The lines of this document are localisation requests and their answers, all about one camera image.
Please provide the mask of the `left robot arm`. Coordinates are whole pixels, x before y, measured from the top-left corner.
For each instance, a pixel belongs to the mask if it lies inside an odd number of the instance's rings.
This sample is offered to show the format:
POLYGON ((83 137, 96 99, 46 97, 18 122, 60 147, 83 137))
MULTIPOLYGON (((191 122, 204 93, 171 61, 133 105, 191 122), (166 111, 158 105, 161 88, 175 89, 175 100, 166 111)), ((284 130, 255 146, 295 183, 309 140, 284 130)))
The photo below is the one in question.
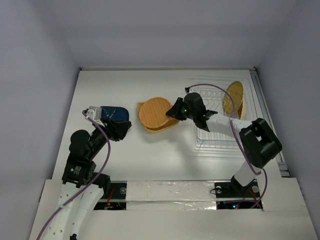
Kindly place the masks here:
POLYGON ((121 141, 132 126, 130 121, 112 119, 97 123, 92 133, 77 130, 70 137, 69 155, 55 212, 37 235, 38 240, 79 240, 101 198, 113 194, 110 176, 95 171, 94 158, 104 146, 121 141))

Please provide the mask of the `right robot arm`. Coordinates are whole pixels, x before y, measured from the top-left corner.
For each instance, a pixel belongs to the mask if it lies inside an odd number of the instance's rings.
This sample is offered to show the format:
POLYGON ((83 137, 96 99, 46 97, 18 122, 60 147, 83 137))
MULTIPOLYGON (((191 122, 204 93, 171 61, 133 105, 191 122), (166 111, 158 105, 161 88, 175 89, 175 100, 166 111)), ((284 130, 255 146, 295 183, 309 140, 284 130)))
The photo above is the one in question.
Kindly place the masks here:
POLYGON ((213 191, 217 198, 245 198, 265 165, 283 149, 265 119, 240 120, 209 110, 196 92, 179 97, 166 115, 180 121, 190 119, 198 129, 235 139, 244 163, 230 181, 215 183, 213 191))

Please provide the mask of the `fish-shaped woven plate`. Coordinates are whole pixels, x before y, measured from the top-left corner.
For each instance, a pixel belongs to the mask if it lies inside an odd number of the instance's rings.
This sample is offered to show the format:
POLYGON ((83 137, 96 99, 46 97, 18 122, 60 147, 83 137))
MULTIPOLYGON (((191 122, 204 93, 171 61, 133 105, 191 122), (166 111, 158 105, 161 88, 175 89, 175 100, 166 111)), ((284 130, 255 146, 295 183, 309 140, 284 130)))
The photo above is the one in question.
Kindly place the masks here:
MULTIPOLYGON (((247 103, 245 100, 244 86, 240 81, 234 81, 226 90, 235 103, 235 111, 240 120, 244 120, 247 114, 247 103)), ((233 112, 233 103, 231 98, 225 94, 223 98, 223 110, 226 114, 231 115, 233 112)))

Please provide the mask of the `dark blue ceramic plate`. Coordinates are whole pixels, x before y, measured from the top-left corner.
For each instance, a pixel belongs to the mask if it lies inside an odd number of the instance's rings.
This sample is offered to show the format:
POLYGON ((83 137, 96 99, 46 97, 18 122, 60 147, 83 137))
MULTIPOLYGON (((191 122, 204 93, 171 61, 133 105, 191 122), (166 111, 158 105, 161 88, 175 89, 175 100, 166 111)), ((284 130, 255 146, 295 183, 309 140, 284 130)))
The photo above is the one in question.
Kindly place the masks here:
POLYGON ((101 119, 117 122, 126 122, 130 120, 129 111, 120 106, 101 106, 101 119))

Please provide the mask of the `round green-rimmed woven plate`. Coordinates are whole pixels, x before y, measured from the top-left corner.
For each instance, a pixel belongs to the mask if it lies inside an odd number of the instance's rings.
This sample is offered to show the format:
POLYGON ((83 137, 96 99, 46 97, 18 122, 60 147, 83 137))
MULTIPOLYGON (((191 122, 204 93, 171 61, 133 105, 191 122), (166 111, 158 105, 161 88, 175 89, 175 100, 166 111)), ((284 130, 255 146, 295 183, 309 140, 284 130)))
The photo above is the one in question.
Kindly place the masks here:
POLYGON ((170 120, 166 113, 172 106, 170 101, 164 97, 150 98, 141 105, 138 118, 147 128, 162 127, 170 120))

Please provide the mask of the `triangular woven basket plate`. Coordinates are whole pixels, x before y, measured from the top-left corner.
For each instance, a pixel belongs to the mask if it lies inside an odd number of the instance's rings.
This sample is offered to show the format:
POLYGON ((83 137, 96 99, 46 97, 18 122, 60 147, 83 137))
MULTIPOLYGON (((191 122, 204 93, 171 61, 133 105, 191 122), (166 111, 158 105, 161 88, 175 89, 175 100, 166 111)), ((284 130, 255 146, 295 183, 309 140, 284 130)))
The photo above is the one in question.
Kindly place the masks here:
POLYGON ((170 118, 169 121, 161 127, 150 128, 150 127, 146 127, 144 124, 142 124, 142 126, 150 133, 159 133, 159 132, 162 132, 164 130, 167 130, 169 128, 176 126, 179 122, 180 121, 177 119, 170 118))

